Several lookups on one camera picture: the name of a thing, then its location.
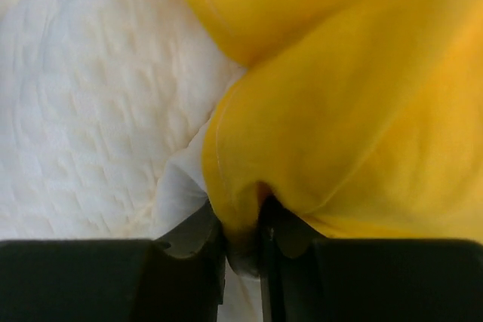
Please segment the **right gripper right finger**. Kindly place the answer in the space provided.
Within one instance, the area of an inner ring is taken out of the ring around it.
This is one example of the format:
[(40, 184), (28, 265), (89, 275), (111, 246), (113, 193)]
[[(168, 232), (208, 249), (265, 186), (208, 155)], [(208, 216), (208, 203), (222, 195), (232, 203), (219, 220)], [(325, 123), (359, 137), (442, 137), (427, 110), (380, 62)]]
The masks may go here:
[(337, 239), (269, 198), (259, 218), (266, 321), (480, 321), (482, 247)]

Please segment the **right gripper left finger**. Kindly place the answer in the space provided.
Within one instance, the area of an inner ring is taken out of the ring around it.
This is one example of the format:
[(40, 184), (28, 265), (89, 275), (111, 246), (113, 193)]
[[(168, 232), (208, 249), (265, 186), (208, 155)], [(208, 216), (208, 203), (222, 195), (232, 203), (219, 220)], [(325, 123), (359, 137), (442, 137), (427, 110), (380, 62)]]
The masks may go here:
[(3, 321), (214, 321), (225, 256), (209, 204), (158, 239), (1, 244)]

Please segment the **yellow pillowcase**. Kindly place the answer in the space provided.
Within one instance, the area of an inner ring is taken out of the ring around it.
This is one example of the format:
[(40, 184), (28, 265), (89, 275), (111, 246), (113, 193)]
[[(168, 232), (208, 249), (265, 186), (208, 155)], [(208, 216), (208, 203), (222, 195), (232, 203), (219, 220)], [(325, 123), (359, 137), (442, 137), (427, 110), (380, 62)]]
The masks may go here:
[(268, 197), (329, 238), (482, 240), (482, 0), (187, 0), (246, 68), (202, 137), (229, 261)]

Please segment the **cream pillow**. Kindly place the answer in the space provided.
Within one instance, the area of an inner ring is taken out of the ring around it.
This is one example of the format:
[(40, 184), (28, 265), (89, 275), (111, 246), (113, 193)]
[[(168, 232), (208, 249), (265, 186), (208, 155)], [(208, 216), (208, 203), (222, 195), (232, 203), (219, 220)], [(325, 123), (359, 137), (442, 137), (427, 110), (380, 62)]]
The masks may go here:
[(184, 0), (1, 0), (1, 236), (142, 237), (241, 73)]

